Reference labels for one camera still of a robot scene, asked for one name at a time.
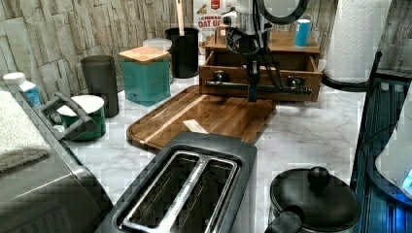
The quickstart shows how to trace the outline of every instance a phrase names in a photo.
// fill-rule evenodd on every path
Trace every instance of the blue cup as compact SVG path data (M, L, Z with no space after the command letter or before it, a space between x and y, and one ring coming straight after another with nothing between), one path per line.
M294 36L294 45L305 47L308 44L310 34L310 20L299 19L297 21L296 34Z

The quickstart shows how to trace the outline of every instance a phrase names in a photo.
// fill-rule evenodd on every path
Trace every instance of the drawer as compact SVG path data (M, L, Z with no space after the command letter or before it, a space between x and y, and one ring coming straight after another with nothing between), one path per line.
M275 101L318 101L319 88L322 73L318 71L314 58L310 54L282 53L274 54L280 62L283 85L287 85L288 79L300 77L304 79L304 86L312 88L311 95L291 95L284 93L269 93L257 91L257 98L271 99ZM207 86L206 82L213 80L216 72L224 71L229 76L230 83L248 83L246 60L234 53L218 52L212 50L206 59L205 65L200 66L200 92L202 94L216 94L236 97L248 97L247 89L221 88L219 86ZM273 85L264 67L260 68L260 85Z

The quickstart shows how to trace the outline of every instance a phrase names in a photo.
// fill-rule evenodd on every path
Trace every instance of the mirror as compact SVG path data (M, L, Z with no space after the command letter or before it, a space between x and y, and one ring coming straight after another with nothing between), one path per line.
M257 0L258 10L275 24L289 24L298 20L306 10L309 0Z

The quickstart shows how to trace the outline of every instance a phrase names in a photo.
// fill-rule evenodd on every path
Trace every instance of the wood plank wall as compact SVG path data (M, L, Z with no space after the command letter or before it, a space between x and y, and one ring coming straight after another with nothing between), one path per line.
M383 53L379 68L400 71L402 62L412 57L406 52L412 39L412 1L393 0L380 42Z
M186 26L193 22L192 1L183 4ZM390 54L382 63L389 68L399 66L405 38L412 38L411 3L394 1L381 42L384 54ZM336 7L337 0L312 0L306 11L322 55L327 54ZM175 9L171 0L0 0L0 77L23 72L43 100L57 91L86 93L82 58L110 54L119 74L118 53L165 37L165 29L177 26ZM294 31L295 25L275 29ZM122 89L121 76L118 85Z

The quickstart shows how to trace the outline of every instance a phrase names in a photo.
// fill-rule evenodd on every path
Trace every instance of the dish towel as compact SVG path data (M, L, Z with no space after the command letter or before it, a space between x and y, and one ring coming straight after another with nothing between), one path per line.
M0 172L38 159L50 150L13 95L0 90Z

